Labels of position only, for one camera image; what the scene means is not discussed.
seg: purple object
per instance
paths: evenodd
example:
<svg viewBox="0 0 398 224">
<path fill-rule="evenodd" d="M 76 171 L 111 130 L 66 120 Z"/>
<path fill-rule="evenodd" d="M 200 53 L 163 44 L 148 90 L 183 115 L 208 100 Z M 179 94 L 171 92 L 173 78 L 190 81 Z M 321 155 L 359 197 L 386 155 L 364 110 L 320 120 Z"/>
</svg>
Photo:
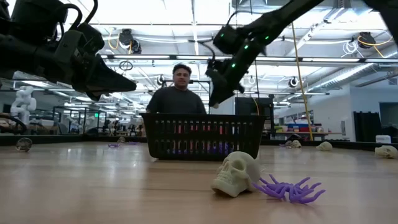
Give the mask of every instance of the purple object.
<svg viewBox="0 0 398 224">
<path fill-rule="evenodd" d="M 260 190 L 261 192 L 271 196 L 275 197 L 278 199 L 285 199 L 285 193 L 289 193 L 289 200 L 292 203 L 298 202 L 298 203 L 310 203 L 314 202 L 321 194 L 325 193 L 326 190 L 320 190 L 317 193 L 315 193 L 314 196 L 312 197 L 305 197 L 309 195 L 310 193 L 315 191 L 315 187 L 318 187 L 321 185 L 321 183 L 316 183 L 309 187 L 306 185 L 305 187 L 301 188 L 301 185 L 304 184 L 307 180 L 309 180 L 309 177 L 304 178 L 302 181 L 300 181 L 297 184 L 290 184 L 290 183 L 284 183 L 281 182 L 279 183 L 276 181 L 274 176 L 269 175 L 269 177 L 272 179 L 274 184 L 268 183 L 266 180 L 263 178 L 260 178 L 261 182 L 263 182 L 265 185 L 258 186 L 256 183 L 253 183 L 253 186 Z"/>
<path fill-rule="evenodd" d="M 120 144 L 108 144 L 108 147 L 119 147 Z"/>
</svg>

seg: red object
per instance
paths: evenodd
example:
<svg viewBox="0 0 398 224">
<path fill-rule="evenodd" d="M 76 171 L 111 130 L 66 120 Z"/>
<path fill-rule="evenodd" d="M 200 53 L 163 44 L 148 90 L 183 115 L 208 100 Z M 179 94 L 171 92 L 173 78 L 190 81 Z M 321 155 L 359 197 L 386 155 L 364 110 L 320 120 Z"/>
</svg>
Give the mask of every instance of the red object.
<svg viewBox="0 0 398 224">
<path fill-rule="evenodd" d="M 310 132 L 310 128 L 309 127 L 300 128 L 300 132 Z"/>
</svg>

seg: black plastic basket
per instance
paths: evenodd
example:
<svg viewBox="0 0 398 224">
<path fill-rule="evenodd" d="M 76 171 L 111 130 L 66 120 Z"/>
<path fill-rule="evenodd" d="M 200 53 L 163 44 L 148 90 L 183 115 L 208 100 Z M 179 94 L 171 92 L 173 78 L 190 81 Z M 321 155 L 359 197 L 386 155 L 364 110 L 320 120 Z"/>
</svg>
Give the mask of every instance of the black plastic basket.
<svg viewBox="0 0 398 224">
<path fill-rule="evenodd" d="M 168 160 L 222 161 L 243 151 L 257 157 L 265 116 L 141 114 L 150 156 Z"/>
</svg>

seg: skull eye socket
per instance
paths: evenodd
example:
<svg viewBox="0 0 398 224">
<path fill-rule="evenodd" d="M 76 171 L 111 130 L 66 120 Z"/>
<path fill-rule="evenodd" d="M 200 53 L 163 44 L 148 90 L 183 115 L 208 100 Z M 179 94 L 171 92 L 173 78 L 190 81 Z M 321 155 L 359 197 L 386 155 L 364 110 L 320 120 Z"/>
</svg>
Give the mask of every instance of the skull eye socket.
<svg viewBox="0 0 398 224">
<path fill-rule="evenodd" d="M 232 167 L 237 170 L 244 170 L 244 164 L 242 161 L 236 160 L 232 162 Z"/>
</svg>

